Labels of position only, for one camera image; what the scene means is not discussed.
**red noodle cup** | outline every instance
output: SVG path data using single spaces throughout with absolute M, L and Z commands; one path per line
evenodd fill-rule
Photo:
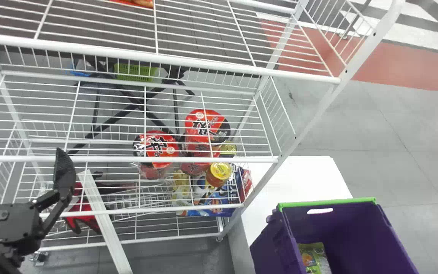
M 194 156 L 193 153 L 187 152 L 186 137 L 184 135 L 179 138 L 179 148 L 185 157 Z M 195 176 L 205 172 L 210 164 L 211 163 L 182 163 L 180 169 L 187 175 Z
M 210 157 L 211 149 L 217 151 L 219 156 L 222 143 L 231 135 L 231 126 L 226 118 L 209 109 L 191 111 L 186 117 L 185 126 L 186 150 L 195 157 Z
M 146 148 L 147 157 L 177 157 L 179 147 L 176 140 L 160 130 L 150 130 L 146 132 L 146 141 L 144 134 L 136 137 L 133 143 L 133 155 L 144 156 Z M 141 175 L 146 179 L 154 180 L 163 178 L 167 167 L 172 165 L 168 162 L 141 162 L 139 170 Z

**shelf caster wheel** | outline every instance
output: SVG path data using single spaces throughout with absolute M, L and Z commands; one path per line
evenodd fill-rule
M 42 266 L 45 264 L 45 261 L 48 259 L 48 252 L 35 252 L 33 253 L 33 256 L 30 258 L 31 262 L 35 263 L 35 266 Z

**wire shelving unit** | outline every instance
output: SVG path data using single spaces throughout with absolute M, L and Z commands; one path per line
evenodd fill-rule
M 349 0 L 153 0 L 152 9 L 113 0 L 0 0 L 0 203 L 31 201 L 52 189 L 54 151 L 61 147 L 78 173 L 98 175 L 102 198 L 86 201 L 81 189 L 71 204 L 79 210 L 62 216 L 107 215 L 112 225 L 101 235 L 80 224 L 75 234 L 61 220 L 42 250 L 221 241 L 379 44 L 403 3 L 393 0 L 373 25 Z M 282 102 L 280 78 L 330 84 L 302 126 Z M 214 157 L 211 144 L 210 156 L 199 158 L 132 154 L 136 137 L 150 130 L 180 143 L 194 109 L 227 119 L 234 157 Z M 141 162 L 174 168 L 165 179 L 149 180 L 137 171 Z M 182 163 L 194 162 L 273 164 L 249 193 L 233 182 L 228 204 L 194 203 L 191 179 L 184 206 L 172 196 L 173 176 Z M 82 210 L 92 203 L 106 210 Z M 176 214 L 221 208 L 236 210 L 232 217 Z M 107 241 L 109 233 L 119 241 Z M 113 257 L 116 264 L 126 261 L 123 254 Z

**purple storage bin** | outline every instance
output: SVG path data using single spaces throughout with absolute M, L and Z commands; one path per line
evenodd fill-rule
M 313 242 L 324 244 L 333 274 L 418 274 L 374 198 L 282 203 L 267 220 L 250 246 L 257 274 L 306 274 L 297 243 Z

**white tabletop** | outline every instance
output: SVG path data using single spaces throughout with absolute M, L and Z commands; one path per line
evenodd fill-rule
M 256 185 L 270 163 L 250 163 Z M 266 227 L 266 216 L 281 202 L 352 198 L 330 156 L 290 156 L 241 215 L 228 234 L 236 273 L 254 273 L 249 246 Z

